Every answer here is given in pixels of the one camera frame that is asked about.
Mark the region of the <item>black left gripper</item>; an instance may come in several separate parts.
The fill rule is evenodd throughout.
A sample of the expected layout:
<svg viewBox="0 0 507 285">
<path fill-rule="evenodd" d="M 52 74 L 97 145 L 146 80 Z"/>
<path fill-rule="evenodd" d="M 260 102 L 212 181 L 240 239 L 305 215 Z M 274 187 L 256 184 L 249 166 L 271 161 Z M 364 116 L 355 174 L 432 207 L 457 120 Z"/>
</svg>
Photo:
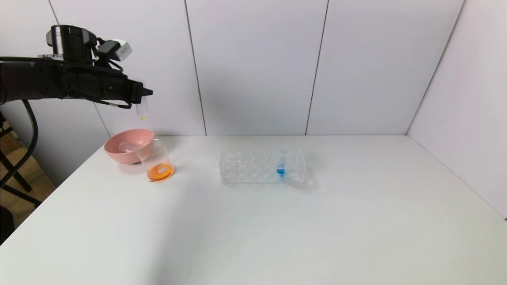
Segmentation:
<svg viewBox="0 0 507 285">
<path fill-rule="evenodd" d="M 102 104 L 110 104 L 110 101 L 139 104 L 143 96 L 153 94 L 153 90 L 143 87 L 143 83 L 131 80 L 124 74 L 102 75 L 101 87 Z"/>
</svg>

